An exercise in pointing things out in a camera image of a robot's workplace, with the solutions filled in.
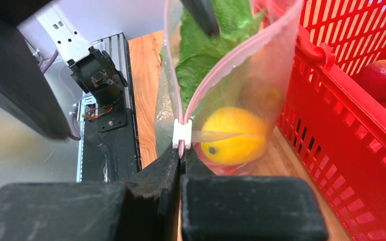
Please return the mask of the clear zip top bag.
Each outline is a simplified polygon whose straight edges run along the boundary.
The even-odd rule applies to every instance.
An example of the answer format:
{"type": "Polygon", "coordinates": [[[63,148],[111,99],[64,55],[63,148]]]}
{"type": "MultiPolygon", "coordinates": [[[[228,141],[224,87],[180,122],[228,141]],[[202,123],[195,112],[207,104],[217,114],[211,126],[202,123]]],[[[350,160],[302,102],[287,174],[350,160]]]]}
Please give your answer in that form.
{"type": "MultiPolygon", "coordinates": [[[[261,29],[227,53],[208,72],[187,108],[183,108],[175,68],[179,63],[181,18],[187,10],[180,1],[166,1],[162,70],[154,122],[158,155],[168,146],[180,151],[183,156],[185,151],[195,151],[194,145],[202,139],[200,131],[205,121],[222,107],[241,108],[238,100],[242,88],[246,86],[268,85],[282,92],[283,101],[278,110],[266,115],[255,113],[269,128],[269,142],[286,100],[303,1],[249,3],[253,14],[265,11],[261,29]]],[[[264,154],[255,160],[257,164],[263,160],[264,154]]]]}

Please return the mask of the green white napa cabbage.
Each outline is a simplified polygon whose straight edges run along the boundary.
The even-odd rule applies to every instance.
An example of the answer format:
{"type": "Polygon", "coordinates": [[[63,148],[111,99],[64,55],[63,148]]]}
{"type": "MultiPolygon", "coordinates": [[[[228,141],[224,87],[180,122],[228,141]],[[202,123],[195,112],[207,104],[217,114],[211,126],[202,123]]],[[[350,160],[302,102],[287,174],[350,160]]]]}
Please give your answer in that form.
{"type": "Polygon", "coordinates": [[[179,63],[175,71],[183,108],[187,108],[208,72],[232,49],[258,33],[265,17],[265,11],[253,14],[248,0],[211,3],[220,26],[218,37],[207,37],[190,14],[182,14],[179,63]]]}

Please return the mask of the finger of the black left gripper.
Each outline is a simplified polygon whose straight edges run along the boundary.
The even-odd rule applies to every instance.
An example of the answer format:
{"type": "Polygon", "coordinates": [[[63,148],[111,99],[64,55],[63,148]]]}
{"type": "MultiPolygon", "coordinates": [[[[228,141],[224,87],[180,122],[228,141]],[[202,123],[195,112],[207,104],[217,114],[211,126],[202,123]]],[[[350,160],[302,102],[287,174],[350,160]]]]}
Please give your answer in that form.
{"type": "Polygon", "coordinates": [[[210,0],[181,0],[195,23],[208,37],[220,36],[220,27],[210,0]]]}

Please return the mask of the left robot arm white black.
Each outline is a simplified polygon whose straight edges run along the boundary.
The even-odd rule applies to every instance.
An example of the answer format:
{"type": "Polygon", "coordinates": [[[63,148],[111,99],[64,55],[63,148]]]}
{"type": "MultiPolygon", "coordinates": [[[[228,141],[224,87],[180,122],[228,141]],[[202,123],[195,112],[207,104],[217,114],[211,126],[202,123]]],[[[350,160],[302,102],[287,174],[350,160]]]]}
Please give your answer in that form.
{"type": "Polygon", "coordinates": [[[42,66],[18,29],[29,17],[37,19],[56,44],[54,55],[98,104],[119,102],[128,83],[109,54],[85,39],[51,1],[0,1],[0,108],[46,138],[79,141],[44,76],[53,60],[42,66]]]}

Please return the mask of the yellow lemon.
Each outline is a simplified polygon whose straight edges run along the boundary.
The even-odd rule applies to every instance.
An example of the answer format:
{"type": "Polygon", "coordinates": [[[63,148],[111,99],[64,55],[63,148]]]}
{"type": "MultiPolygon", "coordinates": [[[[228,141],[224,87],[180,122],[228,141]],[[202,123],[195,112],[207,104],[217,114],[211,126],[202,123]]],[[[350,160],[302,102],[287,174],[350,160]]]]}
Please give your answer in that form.
{"type": "Polygon", "coordinates": [[[209,161],[237,165],[254,161],[264,154],[269,128],[256,114],[227,106],[212,113],[200,133],[199,144],[209,161]]]}

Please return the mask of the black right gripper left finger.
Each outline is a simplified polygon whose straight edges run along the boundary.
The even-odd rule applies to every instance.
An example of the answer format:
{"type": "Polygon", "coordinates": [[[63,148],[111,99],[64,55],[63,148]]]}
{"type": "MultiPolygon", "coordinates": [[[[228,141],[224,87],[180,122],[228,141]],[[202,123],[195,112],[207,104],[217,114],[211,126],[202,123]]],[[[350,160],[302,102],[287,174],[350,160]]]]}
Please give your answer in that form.
{"type": "Polygon", "coordinates": [[[0,189],[0,240],[172,240],[178,150],[126,182],[13,183],[0,189]]]}

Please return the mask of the brown yellow fruit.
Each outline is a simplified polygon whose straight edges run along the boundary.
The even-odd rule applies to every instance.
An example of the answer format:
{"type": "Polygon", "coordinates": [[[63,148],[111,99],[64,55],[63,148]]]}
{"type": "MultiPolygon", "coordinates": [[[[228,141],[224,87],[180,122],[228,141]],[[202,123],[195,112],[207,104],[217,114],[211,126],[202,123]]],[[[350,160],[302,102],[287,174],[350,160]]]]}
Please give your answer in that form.
{"type": "Polygon", "coordinates": [[[283,95],[273,86],[246,86],[240,92],[238,105],[250,112],[266,115],[279,109],[283,95]]]}

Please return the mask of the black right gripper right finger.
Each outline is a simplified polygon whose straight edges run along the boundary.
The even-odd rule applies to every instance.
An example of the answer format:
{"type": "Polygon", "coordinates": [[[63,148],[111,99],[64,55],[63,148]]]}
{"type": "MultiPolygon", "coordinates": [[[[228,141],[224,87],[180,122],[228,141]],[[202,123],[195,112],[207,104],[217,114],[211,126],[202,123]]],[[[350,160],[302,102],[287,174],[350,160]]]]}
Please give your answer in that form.
{"type": "Polygon", "coordinates": [[[217,176],[198,157],[181,159],[183,240],[328,240],[310,185],[290,176],[217,176]]]}

